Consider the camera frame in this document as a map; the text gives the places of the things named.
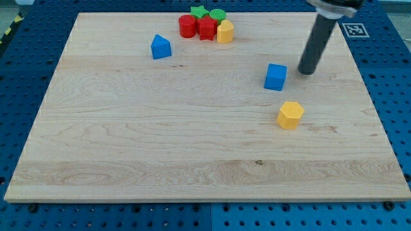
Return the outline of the robot arm flange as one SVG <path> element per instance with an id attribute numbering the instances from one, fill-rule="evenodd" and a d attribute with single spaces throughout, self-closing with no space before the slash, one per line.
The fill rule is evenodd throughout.
<path id="1" fill-rule="evenodd" d="M 306 0 L 327 19 L 353 18 L 364 5 L 365 0 Z"/>

